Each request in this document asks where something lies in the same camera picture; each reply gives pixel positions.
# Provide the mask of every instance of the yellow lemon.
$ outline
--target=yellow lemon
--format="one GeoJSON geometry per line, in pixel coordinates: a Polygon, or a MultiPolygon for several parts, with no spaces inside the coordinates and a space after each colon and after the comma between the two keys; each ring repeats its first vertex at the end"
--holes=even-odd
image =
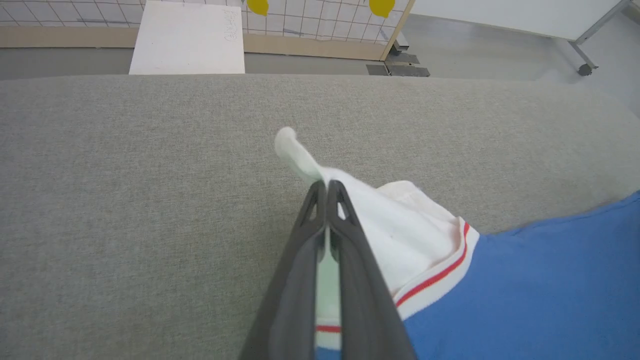
{"type": "Polygon", "coordinates": [[[246,0],[246,5],[249,6],[249,9],[254,13],[267,16],[267,11],[269,10],[267,0],[246,0]]]}
{"type": "Polygon", "coordinates": [[[382,17],[388,17],[395,4],[395,0],[369,0],[369,8],[373,15],[382,17]]]}

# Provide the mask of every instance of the blue and white garment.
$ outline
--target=blue and white garment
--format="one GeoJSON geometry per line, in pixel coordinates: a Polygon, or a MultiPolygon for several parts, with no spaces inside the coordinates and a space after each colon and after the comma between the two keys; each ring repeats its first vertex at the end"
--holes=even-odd
{"type": "MultiPolygon", "coordinates": [[[[310,183],[345,184],[420,359],[640,359],[640,192],[480,235],[408,181],[320,167],[291,129],[276,152],[310,183]]],[[[331,257],[318,276],[317,358],[340,359],[331,257]]]]}

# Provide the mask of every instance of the white board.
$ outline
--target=white board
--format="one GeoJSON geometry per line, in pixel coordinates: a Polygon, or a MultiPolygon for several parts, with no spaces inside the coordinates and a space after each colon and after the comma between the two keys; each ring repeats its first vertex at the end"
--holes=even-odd
{"type": "Polygon", "coordinates": [[[244,74],[240,7],[147,1],[129,74],[244,74]]]}
{"type": "Polygon", "coordinates": [[[415,0],[411,13],[577,40],[620,0],[415,0]]]}

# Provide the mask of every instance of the blue cloth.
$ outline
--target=blue cloth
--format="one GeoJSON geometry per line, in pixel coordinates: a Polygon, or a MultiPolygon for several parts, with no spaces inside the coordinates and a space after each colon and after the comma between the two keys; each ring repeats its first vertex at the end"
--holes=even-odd
{"type": "Polygon", "coordinates": [[[482,235],[466,276],[404,323],[420,359],[640,359],[640,192],[482,235]]]}

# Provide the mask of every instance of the wooden frame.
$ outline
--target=wooden frame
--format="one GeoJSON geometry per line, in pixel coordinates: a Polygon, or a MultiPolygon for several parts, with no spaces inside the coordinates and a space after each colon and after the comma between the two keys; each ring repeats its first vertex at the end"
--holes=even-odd
{"type": "MultiPolygon", "coordinates": [[[[391,50],[415,0],[409,0],[387,45],[318,41],[310,38],[243,34],[246,53],[320,56],[383,61],[391,50]]],[[[0,27],[0,48],[7,47],[123,47],[133,48],[137,28],[0,27]]]]}

